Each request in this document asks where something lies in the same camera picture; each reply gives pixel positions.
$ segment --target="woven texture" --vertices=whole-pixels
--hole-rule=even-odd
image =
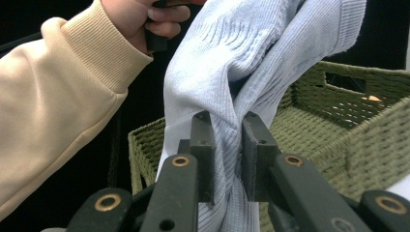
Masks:
[[[326,76],[366,84],[357,93],[327,84]],[[285,153],[311,160],[338,192],[358,200],[410,173],[410,72],[319,62],[283,96],[270,131]],[[155,182],[164,120],[129,134],[132,190]],[[274,231],[260,204],[261,231]]]

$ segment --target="cream sweater sleeve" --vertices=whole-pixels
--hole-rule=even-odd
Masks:
[[[103,129],[152,61],[100,0],[42,33],[0,60],[0,220]]]

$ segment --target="basket handle hole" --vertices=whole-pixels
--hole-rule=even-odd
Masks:
[[[331,85],[358,93],[366,92],[366,81],[363,79],[330,72],[325,72],[325,76],[326,85]]]

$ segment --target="gray-blue garment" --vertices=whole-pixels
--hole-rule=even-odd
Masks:
[[[160,163],[190,137],[192,115],[209,111],[217,142],[215,205],[199,205],[199,231],[259,231],[258,204],[247,201],[239,175],[242,119],[253,111],[270,125],[291,83],[355,43],[365,7],[366,0],[205,4],[166,72]]]

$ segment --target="hand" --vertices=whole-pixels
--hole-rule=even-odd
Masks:
[[[181,32],[179,22],[190,17],[190,9],[186,6],[169,8],[154,8],[153,3],[157,0],[102,0],[109,19],[117,27],[121,34],[136,49],[151,54],[147,50],[144,28],[154,34],[173,38]],[[204,3],[203,0],[180,0],[180,3]],[[146,23],[147,17],[153,22]]]

